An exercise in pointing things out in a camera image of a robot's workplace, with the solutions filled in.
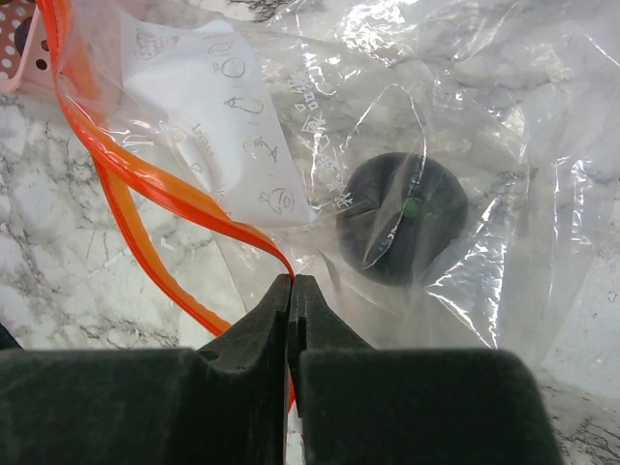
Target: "black foam pad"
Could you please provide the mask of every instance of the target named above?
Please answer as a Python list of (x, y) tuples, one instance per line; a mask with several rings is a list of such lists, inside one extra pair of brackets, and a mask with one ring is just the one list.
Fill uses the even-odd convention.
[(534, 379), (494, 351), (308, 351), (307, 465), (561, 465)]

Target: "printed icon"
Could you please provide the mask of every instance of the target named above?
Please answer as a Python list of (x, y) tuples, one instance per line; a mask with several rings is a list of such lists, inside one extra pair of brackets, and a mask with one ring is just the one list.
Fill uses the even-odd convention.
[(207, 53), (222, 53), (229, 51), (234, 45), (234, 41), (217, 42), (209, 47)]
[(350, 192), (340, 194), (336, 199), (336, 206), (338, 208), (348, 208), (351, 205), (353, 205), (353, 198)]
[(267, 203), (269, 207), (278, 215), (289, 215), (295, 210), (295, 197), (290, 189), (278, 188), (267, 192), (261, 192), (260, 203)]
[(277, 162), (278, 146), (276, 145), (271, 148), (267, 142), (263, 140), (263, 136), (247, 140), (243, 143), (243, 148), (256, 160), (271, 157), (273, 163)]
[(157, 37), (149, 32), (138, 30), (136, 42), (138, 43), (139, 51), (136, 52), (136, 57), (142, 60), (150, 60), (160, 53), (176, 47), (180, 40), (179, 36)]
[(227, 78), (241, 78), (245, 75), (245, 63), (239, 58), (229, 58), (221, 65), (217, 63), (213, 64), (213, 73), (217, 73), (218, 71), (222, 72), (222, 75)]
[(261, 114), (264, 110), (263, 101), (254, 97), (232, 97), (224, 102), (232, 109), (242, 109), (252, 114)]

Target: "green dot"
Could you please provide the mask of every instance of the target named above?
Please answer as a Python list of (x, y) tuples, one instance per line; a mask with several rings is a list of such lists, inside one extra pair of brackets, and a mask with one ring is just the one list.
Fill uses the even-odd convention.
[(416, 218), (419, 215), (419, 204), (413, 199), (409, 199), (403, 207), (403, 216), (405, 218)]

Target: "marble surface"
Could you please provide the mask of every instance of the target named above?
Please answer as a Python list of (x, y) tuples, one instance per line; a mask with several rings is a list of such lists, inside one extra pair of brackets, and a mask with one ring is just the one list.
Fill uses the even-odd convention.
[[(207, 0), (190, 3), (206, 4)], [(241, 18), (278, 1), (209, 2)], [(230, 321), (244, 314), (209, 232), (137, 199), (167, 266)], [(620, 462), (620, 199), (569, 317), (538, 374), (574, 465)], [(207, 334), (133, 260), (90, 155), (54, 106), (0, 98), (0, 322), (28, 349), (199, 347)], [(298, 436), (290, 463), (300, 463)]]

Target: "plastic bag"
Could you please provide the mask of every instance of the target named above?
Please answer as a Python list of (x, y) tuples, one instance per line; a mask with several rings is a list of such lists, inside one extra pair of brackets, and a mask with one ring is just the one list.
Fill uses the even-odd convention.
[[(466, 343), (457, 331), (446, 334), (445, 307), (485, 345), (538, 363), (611, 215), (618, 5), (349, 0), (317, 7), (295, 1), (268, 28), (339, 42), (391, 67), (415, 98), (430, 103), (429, 156), (474, 153), (481, 138), (495, 138), (520, 168), (488, 165), (507, 182), (478, 190), (494, 200), (479, 210), (476, 232), (434, 263), (411, 327), (399, 322), (399, 342), (415, 334), (418, 344)], [(520, 187), (507, 190), (511, 182)]]
[(175, 0), (42, 5), (61, 106), (132, 251), (210, 330), (141, 252), (123, 183), (216, 232), (248, 309), (284, 269), (270, 254), (376, 346), (536, 361), (608, 218), (618, 70), (599, 30), (569, 27), (577, 2), (512, 22), (528, 3), (345, 2), (329, 25), (301, 1), (268, 26)]

